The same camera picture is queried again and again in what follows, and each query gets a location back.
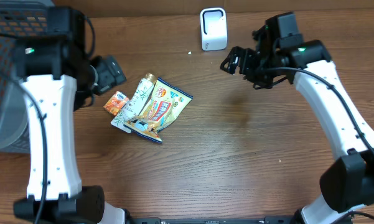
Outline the small orange tissue box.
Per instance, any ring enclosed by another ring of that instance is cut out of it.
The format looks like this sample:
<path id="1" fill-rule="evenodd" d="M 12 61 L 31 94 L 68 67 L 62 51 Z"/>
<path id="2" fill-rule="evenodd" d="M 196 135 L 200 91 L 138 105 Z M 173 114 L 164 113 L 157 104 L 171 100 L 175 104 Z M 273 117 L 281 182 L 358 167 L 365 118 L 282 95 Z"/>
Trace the small orange tissue box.
<path id="1" fill-rule="evenodd" d="M 116 116 L 128 101 L 129 98 L 124 93 L 116 91 L 103 107 L 107 112 Z"/>

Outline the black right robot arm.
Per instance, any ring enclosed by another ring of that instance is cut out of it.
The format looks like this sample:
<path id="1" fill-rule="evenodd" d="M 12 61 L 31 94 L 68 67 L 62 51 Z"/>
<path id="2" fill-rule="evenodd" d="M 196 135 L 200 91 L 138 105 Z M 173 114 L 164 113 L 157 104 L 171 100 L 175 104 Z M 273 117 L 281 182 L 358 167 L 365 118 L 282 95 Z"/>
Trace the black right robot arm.
<path id="1" fill-rule="evenodd" d="M 320 196 L 297 210 L 291 223 L 350 223 L 374 204 L 374 130 L 346 92 L 325 45 L 304 40 L 293 12 L 267 19 L 252 37 L 254 49 L 232 48 L 220 68 L 242 74 L 257 90 L 283 81 L 294 85 L 319 120 L 334 157 L 320 177 Z"/>

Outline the white floral tube gold cap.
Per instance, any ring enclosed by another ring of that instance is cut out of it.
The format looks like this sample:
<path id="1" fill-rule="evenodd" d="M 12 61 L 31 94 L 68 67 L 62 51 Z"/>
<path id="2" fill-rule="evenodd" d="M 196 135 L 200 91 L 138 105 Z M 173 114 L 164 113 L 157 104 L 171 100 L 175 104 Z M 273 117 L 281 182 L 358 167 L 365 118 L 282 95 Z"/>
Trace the white floral tube gold cap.
<path id="1" fill-rule="evenodd" d="M 122 107 L 120 112 L 111 121 L 111 125 L 130 134 L 131 130 L 124 124 L 131 118 L 137 116 L 145 106 L 148 98 L 156 84 L 157 77 L 147 73 L 139 82 L 133 97 Z"/>

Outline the beige orange snack bag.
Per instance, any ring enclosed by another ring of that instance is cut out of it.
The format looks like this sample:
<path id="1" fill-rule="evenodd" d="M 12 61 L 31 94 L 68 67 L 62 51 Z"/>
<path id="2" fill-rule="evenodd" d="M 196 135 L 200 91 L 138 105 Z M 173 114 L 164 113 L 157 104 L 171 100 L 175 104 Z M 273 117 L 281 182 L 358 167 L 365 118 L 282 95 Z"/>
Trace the beige orange snack bag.
<path id="1" fill-rule="evenodd" d="M 158 78 L 149 102 L 124 126 L 144 138 L 162 143 L 159 132 L 170 126 L 192 99 L 192 95 Z"/>

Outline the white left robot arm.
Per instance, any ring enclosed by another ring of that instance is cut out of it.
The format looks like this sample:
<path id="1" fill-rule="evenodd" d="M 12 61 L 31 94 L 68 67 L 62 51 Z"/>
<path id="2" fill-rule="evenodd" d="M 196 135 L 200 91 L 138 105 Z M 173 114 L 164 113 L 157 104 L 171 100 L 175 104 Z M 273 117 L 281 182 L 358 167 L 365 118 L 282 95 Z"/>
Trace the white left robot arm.
<path id="1" fill-rule="evenodd" d="M 75 156 L 74 112 L 87 98 L 126 80 L 113 57 L 86 51 L 89 22 L 71 7 L 50 7 L 47 33 L 16 41 L 14 65 L 25 93 L 30 139 L 27 195 L 13 205 L 22 220 L 126 223 L 126 211 L 110 205 L 102 187 L 82 184 Z"/>

